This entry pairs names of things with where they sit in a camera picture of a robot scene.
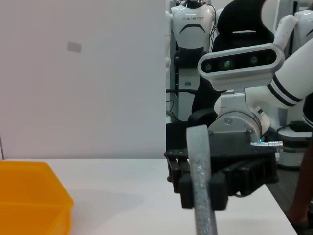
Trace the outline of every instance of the white wall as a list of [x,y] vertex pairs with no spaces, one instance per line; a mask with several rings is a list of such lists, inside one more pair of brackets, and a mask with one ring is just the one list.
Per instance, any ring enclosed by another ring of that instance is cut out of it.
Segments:
[[1,1],[5,157],[162,158],[164,20],[155,0]]

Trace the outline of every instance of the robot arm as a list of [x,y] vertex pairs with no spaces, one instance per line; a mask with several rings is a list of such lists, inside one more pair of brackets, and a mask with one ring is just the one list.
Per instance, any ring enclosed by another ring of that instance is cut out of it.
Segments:
[[[279,108],[288,109],[313,92],[313,70],[311,66],[313,59],[313,11],[297,12],[293,18],[293,16],[284,17],[280,24],[285,22],[289,25],[289,29],[285,32],[290,32],[291,25],[294,25],[296,21],[294,44],[299,49],[284,62],[269,85],[246,89],[246,101],[252,107],[261,102],[266,102]],[[275,34],[275,41],[281,45],[284,45],[283,38],[279,38],[278,35],[283,35],[281,33],[283,28],[287,27],[278,28]]]
[[285,49],[290,35],[296,25],[296,18],[292,15],[283,17],[278,25],[275,33],[274,44],[278,45],[282,50]]

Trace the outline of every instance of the white table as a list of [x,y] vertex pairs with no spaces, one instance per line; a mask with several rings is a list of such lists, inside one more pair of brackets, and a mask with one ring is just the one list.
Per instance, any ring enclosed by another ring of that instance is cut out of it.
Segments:
[[[195,235],[165,159],[44,159],[74,199],[72,235]],[[266,186],[231,197],[219,235],[296,235]]]

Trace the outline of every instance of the orange plastic container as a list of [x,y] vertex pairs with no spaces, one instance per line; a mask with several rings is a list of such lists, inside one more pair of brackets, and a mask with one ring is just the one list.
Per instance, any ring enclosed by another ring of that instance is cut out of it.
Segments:
[[0,235],[68,235],[73,205],[47,163],[0,161]]

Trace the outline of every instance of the black seat back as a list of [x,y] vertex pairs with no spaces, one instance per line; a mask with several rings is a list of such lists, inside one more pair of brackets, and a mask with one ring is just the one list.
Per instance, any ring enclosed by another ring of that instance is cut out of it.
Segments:
[[217,24],[219,35],[214,41],[212,51],[272,43],[274,35],[262,22],[265,1],[234,0],[228,4],[220,14]]
[[213,108],[220,96],[220,91],[216,91],[208,80],[200,77],[200,84],[192,104],[191,112],[194,113],[200,109]]

